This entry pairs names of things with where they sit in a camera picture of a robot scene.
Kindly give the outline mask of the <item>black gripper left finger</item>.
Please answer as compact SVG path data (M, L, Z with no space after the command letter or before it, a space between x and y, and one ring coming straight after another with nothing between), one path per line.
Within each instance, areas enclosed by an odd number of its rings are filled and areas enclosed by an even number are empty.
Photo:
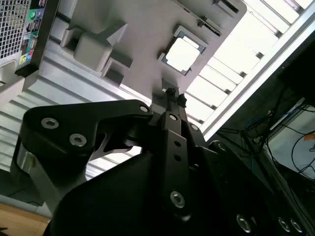
M169 88L162 113L135 99L32 108L11 173L54 219L188 219L185 104Z

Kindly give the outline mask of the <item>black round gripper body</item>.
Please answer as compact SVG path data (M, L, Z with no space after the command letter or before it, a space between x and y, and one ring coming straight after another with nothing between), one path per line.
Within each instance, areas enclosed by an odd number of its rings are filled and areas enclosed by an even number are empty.
M265 186L224 143L204 163L188 155L131 160L71 190L47 236L305 236L283 195Z

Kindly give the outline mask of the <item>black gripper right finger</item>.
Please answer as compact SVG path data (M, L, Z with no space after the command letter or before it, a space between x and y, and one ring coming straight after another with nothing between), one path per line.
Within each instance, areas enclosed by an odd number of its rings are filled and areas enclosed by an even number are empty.
M187 140L189 167L197 170L204 163L207 148L206 141L200 129L188 121L186 113L187 99L182 93L177 97L179 117L182 121L182 136Z

